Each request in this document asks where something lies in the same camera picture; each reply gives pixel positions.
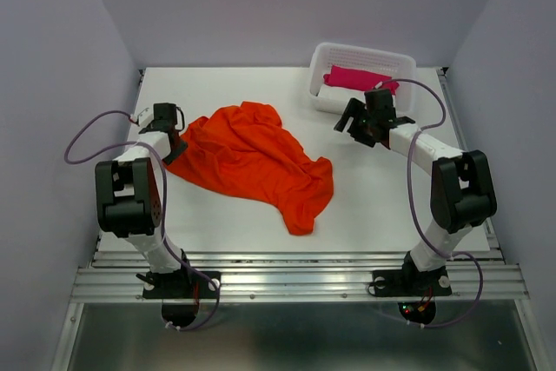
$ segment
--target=red garment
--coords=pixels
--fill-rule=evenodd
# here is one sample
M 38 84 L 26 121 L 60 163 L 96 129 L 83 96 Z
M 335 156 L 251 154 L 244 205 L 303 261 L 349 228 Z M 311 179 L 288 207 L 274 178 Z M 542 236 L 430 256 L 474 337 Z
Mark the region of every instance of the red garment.
M 324 83 L 330 87 L 369 91 L 374 89 L 374 86 L 379 82 L 385 82 L 391 78 L 390 76 L 384 76 L 370 71 L 344 69 L 337 65 L 333 65 L 332 69 L 330 69 L 330 74 L 324 75 Z M 398 89 L 399 86 L 400 85 L 396 82 L 384 85 L 393 95 L 396 94 L 396 89 Z
M 311 161 L 270 105 L 220 108 L 191 123 L 182 139 L 188 148 L 170 172 L 205 189 L 276 206 L 292 235 L 313 232 L 334 193 L 332 163 Z

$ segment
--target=cable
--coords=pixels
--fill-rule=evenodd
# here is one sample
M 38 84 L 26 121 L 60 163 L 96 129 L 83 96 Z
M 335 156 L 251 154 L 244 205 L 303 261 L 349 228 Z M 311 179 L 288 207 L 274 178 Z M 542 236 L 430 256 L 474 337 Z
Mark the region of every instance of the cable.
M 212 310 L 210 311 L 208 316 L 205 319 L 203 319 L 202 321 L 200 321 L 199 323 L 195 324 L 194 326 L 187 327 L 187 328 L 179 328 L 179 327 L 173 326 L 171 323 L 167 323 L 167 326 L 169 326 L 169 327 L 171 327 L 175 330 L 178 330 L 178 331 L 196 330 L 196 329 L 202 327 L 205 323 L 207 323 L 212 318 L 212 316 L 214 316 L 214 314 L 216 313 L 216 310 L 218 309 L 218 306 L 220 305 L 220 285 L 216 285 L 216 283 L 213 282 L 212 279 L 208 275 L 204 274 L 203 272 L 199 271 L 196 268 L 191 267 L 184 260 L 182 260 L 182 258 L 180 256 L 178 256 L 172 250 L 172 248 L 169 246 L 168 242 L 165 239 L 165 236 L 166 236 L 166 203 L 167 203 L 167 200 L 168 200 L 167 199 L 167 196 L 168 196 L 168 178 L 167 178 L 167 175 L 166 175 L 166 169 L 164 168 L 164 163 L 162 162 L 162 158 L 158 155 L 158 153 L 156 152 L 156 150 L 153 147 L 151 147 L 150 145 L 148 145 L 145 142 L 126 141 L 126 142 L 115 143 L 113 145 L 106 146 L 106 147 L 98 150 L 96 153 L 92 154 L 91 156 L 87 156 L 85 158 L 78 159 L 78 160 L 70 160 L 70 151 L 71 151 L 72 147 L 75 145 L 75 143 L 77 142 L 77 140 L 79 139 L 79 137 L 93 123 L 95 123 L 98 119 L 100 119 L 103 116 L 113 115 L 113 114 L 124 115 L 129 119 L 130 122 L 133 122 L 131 120 L 131 114 L 129 114 L 127 112 L 124 112 L 122 110 L 109 110 L 107 112 L 101 113 L 98 116 L 95 116 L 89 122 L 87 122 L 85 124 L 85 126 L 83 126 L 81 128 L 81 130 L 79 130 L 79 132 L 77 132 L 77 134 L 69 142 L 68 147 L 66 148 L 65 152 L 63 153 L 63 160 L 69 165 L 83 164 L 84 162 L 88 162 L 88 161 L 92 160 L 93 158 L 95 158 L 96 156 L 99 156 L 99 155 L 103 154 L 106 151 L 110 151 L 111 149 L 115 149 L 115 148 L 125 147 L 125 146 L 128 146 L 128 145 L 138 145 L 140 147 L 144 147 L 144 148 L 148 149 L 149 152 L 155 157 L 156 162 L 158 163 L 158 165 L 160 167 L 160 170 L 161 170 L 161 173 L 162 173 L 162 215 L 161 215 L 162 219 L 161 219 L 160 224 L 161 224 L 161 237 L 162 237 L 162 242 L 164 243 L 164 248 L 166 248 L 168 250 L 169 254 L 175 260 L 177 260 L 185 269 L 187 269 L 190 274 L 195 274 L 195 275 L 201 277 L 206 282 L 211 283 L 213 285 L 213 287 L 215 288 L 215 292 L 216 292 L 216 303 L 215 303 L 214 307 L 212 308 Z
M 376 88 L 379 88 L 383 84 L 394 83 L 394 82 L 412 83 L 412 84 L 416 84 L 418 86 L 421 86 L 423 89 L 428 91 L 431 95 L 433 95 L 433 97 L 436 99 L 436 101 L 440 105 L 440 109 L 442 110 L 442 118 L 440 119 L 439 122 L 432 123 L 430 125 L 425 125 L 420 130 L 415 132 L 415 135 L 411 140 L 411 144 L 409 145 L 409 151 L 407 152 L 407 195 L 409 197 L 409 209 L 411 211 L 411 217 L 413 218 L 415 228 L 417 229 L 417 233 L 419 233 L 419 236 L 423 240 L 423 242 L 432 251 L 434 251 L 434 253 L 436 255 L 438 255 L 438 256 L 446 259 L 446 260 L 453 259 L 455 256 L 464 255 L 467 258 L 469 258 L 475 264 L 475 266 L 477 267 L 477 272 L 479 273 L 479 289 L 477 290 L 477 295 L 475 296 L 475 300 L 473 300 L 473 304 L 466 311 L 466 313 L 464 313 L 463 315 L 461 315 L 460 317 L 458 317 L 456 319 L 453 319 L 452 321 L 447 321 L 445 323 L 432 324 L 432 325 L 420 325 L 419 323 L 415 323 L 415 325 L 419 325 L 419 326 L 422 326 L 424 328 L 445 328 L 447 326 L 451 326 L 451 325 L 454 325 L 456 323 L 459 323 L 460 321 L 463 321 L 465 318 L 467 318 L 477 308 L 477 305 L 479 304 L 479 300 L 480 300 L 480 297 L 483 293 L 483 287 L 484 287 L 483 270 L 480 267 L 479 261 L 472 254 L 470 254 L 467 251 L 456 251 L 456 252 L 453 252 L 452 254 L 446 254 L 446 253 L 443 253 L 442 251 L 440 251 L 439 249 L 437 249 L 427 239 L 427 237 L 425 236 L 425 233 L 423 232 L 423 229 L 421 228 L 421 226 L 419 224 L 419 219 L 417 218 L 417 210 L 415 209 L 414 187 L 413 187 L 412 170 L 411 170 L 413 159 L 414 159 L 414 152 L 415 152 L 415 148 L 417 146 L 417 140 L 419 139 L 419 135 L 424 130 L 431 129 L 431 128 L 438 128 L 439 126 L 441 126 L 446 121 L 446 117 L 447 117 L 446 106 L 444 105 L 444 103 L 442 102 L 440 97 L 434 92 L 434 90 L 432 90 L 426 84 L 418 82 L 418 81 L 410 79 L 410 78 L 392 78 L 390 80 L 386 80 L 385 82 L 378 83 Z

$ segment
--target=white tabletop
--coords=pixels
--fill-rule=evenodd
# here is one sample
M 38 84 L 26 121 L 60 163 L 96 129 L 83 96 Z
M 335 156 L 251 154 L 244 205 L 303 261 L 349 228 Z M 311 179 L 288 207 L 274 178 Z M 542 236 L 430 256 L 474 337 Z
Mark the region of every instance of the white tabletop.
M 418 69 L 417 74 L 444 98 L 435 69 Z M 317 217 L 313 234 L 306 236 L 290 235 L 278 210 L 269 204 L 219 195 L 169 174 L 167 230 L 177 246 L 186 252 L 399 252 L 418 242 L 407 202 L 406 158 L 335 132 L 340 117 L 311 107 L 307 78 L 306 68 L 147 69 L 137 113 L 153 103 L 170 102 L 193 122 L 222 106 L 268 103 L 311 159 L 325 156 L 334 166 L 334 197 Z M 425 90 L 415 92 L 413 119 L 421 126 L 437 121 L 436 101 Z M 429 132 L 458 146 L 450 117 Z M 136 135 L 132 129 L 129 140 Z M 414 166 L 415 201 L 423 228 L 432 219 L 430 184 L 430 177 Z M 484 227 L 474 229 L 458 249 L 487 251 L 485 233 Z M 110 233 L 103 234 L 99 250 L 135 251 Z

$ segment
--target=wall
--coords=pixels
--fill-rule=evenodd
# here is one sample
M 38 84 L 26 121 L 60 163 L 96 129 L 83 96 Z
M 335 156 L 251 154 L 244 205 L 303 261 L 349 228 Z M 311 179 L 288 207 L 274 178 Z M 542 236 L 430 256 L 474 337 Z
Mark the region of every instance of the wall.
M 103 0 L 141 66 L 308 65 L 336 41 L 448 64 L 487 0 Z
M 469 146 L 489 157 L 497 236 L 507 259 L 521 264 L 553 354 L 555 68 L 556 3 L 489 0 L 448 71 Z
M 50 369 L 77 265 L 95 242 L 93 164 L 73 133 L 131 109 L 136 66 L 101 0 L 0 0 L 0 369 Z M 86 150 L 122 139 L 116 116 Z

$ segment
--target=white plastic basket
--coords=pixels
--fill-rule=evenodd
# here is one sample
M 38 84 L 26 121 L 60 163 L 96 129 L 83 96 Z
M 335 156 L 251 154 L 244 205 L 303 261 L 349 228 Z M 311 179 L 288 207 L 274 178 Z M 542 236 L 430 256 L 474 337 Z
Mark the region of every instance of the white plastic basket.
M 348 99 L 340 101 L 317 96 L 324 83 L 322 77 L 330 72 L 333 65 L 347 69 L 373 71 L 392 78 L 413 79 L 415 79 L 417 68 L 412 57 L 402 54 L 339 43 L 319 44 L 309 67 L 309 97 L 315 109 L 337 114 L 343 113 Z M 414 86 L 410 83 L 400 83 L 400 87 L 396 90 L 395 101 L 398 116 L 411 116 L 414 110 Z

